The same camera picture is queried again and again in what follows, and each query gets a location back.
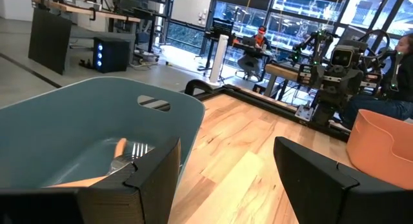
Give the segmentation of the white tower fan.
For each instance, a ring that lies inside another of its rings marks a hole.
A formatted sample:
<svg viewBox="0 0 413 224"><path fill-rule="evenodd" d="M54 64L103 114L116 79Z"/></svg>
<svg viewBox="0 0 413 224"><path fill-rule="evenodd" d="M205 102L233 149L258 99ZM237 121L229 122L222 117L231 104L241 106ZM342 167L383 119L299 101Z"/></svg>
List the white tower fan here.
<svg viewBox="0 0 413 224"><path fill-rule="evenodd" d="M214 58L214 63L212 65L212 70L210 73L209 83L214 86L219 86L219 74L221 71L221 66L225 57L225 51L228 44L228 36L220 35L216 55Z"/></svg>

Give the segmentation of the orange plastic bin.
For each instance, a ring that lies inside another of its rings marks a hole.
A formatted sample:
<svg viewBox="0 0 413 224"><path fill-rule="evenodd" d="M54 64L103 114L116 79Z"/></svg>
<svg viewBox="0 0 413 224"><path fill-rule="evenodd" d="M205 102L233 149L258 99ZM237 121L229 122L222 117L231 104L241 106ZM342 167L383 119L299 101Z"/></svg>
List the orange plastic bin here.
<svg viewBox="0 0 413 224"><path fill-rule="evenodd" d="M413 190L413 121L359 110L346 150L358 170Z"/></svg>

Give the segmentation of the person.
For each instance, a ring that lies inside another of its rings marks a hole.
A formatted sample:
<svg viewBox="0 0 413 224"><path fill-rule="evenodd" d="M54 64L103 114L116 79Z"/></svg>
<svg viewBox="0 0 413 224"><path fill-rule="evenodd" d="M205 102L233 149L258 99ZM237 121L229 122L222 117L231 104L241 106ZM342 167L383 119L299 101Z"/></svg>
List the person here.
<svg viewBox="0 0 413 224"><path fill-rule="evenodd" d="M369 110L401 121L413 119L413 33L403 36L395 47L403 55L398 67L396 80L398 91L391 91L393 69L383 76L381 94L386 97L356 95L352 96L347 106L340 113L341 125L352 129L358 111Z"/></svg>
<svg viewBox="0 0 413 224"><path fill-rule="evenodd" d="M267 28L261 25L257 34L252 38L255 40L254 50L244 51L243 55L238 59L239 67L244 71L244 79L249 80L252 76L256 76L261 70L262 55L259 52L264 52L263 47L272 52L269 40L265 37Z"/></svg>

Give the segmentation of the black computer blue lights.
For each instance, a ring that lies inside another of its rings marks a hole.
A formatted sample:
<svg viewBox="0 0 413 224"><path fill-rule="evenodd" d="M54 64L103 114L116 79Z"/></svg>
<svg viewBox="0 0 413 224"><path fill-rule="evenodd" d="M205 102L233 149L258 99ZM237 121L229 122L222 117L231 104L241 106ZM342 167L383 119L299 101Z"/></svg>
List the black computer blue lights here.
<svg viewBox="0 0 413 224"><path fill-rule="evenodd" d="M122 39L95 37L92 65L100 73L126 71L130 47Z"/></svg>

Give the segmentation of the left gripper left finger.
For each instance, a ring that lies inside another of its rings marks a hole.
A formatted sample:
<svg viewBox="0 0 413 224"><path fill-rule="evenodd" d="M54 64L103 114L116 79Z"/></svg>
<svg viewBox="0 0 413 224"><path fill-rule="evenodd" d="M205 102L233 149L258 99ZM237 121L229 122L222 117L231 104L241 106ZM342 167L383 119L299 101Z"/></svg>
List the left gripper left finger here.
<svg viewBox="0 0 413 224"><path fill-rule="evenodd" d="M172 137L93 184L82 201L84 224L167 224L177 187L181 140Z"/></svg>

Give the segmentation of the dark cabinet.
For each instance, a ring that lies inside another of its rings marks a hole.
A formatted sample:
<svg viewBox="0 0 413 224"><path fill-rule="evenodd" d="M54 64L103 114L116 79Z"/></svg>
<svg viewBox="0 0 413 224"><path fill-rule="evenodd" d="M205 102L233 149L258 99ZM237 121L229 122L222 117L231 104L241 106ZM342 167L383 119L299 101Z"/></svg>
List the dark cabinet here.
<svg viewBox="0 0 413 224"><path fill-rule="evenodd" d="M71 20L35 8L28 58L63 75L71 29Z"/></svg>

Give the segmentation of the wooden workbench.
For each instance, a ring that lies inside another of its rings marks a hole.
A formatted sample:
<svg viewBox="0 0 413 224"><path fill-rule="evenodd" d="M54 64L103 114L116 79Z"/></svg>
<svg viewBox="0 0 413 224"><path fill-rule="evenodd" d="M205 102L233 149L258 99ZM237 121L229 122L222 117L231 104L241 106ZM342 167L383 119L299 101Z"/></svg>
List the wooden workbench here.
<svg viewBox="0 0 413 224"><path fill-rule="evenodd" d="M116 14L113 12L98 11L93 8L81 8L81 7L73 6L73 5L65 5L63 3L58 3L53 0L32 0L32 1L37 4L45 5L47 8L55 8L63 12L71 12L71 13L89 15L91 17L91 20L94 20L97 16L101 16L105 18L118 19L122 21L134 22L134 23L139 23L141 21L139 18L136 18L136 17Z"/></svg>
<svg viewBox="0 0 413 224"><path fill-rule="evenodd" d="M271 96L276 79L282 77L286 81L297 81L298 70L294 67L286 66L283 64L266 64L266 73L270 74L270 79L265 89L264 95L267 97Z"/></svg>

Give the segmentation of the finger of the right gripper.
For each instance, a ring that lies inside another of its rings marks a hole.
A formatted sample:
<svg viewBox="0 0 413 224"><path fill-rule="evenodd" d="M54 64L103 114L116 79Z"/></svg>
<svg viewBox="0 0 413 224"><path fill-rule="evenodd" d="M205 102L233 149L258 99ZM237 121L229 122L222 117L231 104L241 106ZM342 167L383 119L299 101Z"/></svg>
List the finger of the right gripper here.
<svg viewBox="0 0 413 224"><path fill-rule="evenodd" d="M323 66L319 64L300 65L297 82L311 88L320 88L323 82Z"/></svg>
<svg viewBox="0 0 413 224"><path fill-rule="evenodd" d="M381 80L383 79L382 74L367 72L364 73L364 77L361 81L361 88L372 88L377 90L380 87Z"/></svg>

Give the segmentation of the dark teal plastic bin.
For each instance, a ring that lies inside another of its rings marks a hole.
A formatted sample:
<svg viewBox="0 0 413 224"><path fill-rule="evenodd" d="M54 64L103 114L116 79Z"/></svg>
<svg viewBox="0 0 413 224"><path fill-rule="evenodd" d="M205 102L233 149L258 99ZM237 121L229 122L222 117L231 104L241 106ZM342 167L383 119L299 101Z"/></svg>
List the dark teal plastic bin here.
<svg viewBox="0 0 413 224"><path fill-rule="evenodd" d="M120 77L97 77L0 108L0 188L104 176L117 142L144 156L173 137L185 164L205 108L196 98Z"/></svg>

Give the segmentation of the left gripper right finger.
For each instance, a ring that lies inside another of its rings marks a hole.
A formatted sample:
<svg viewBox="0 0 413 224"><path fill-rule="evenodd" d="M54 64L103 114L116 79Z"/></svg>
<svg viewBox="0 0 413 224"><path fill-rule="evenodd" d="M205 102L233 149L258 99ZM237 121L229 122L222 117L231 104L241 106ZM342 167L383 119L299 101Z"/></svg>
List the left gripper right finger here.
<svg viewBox="0 0 413 224"><path fill-rule="evenodd" d="M413 190L285 137L274 140L274 160L299 224L413 224Z"/></svg>

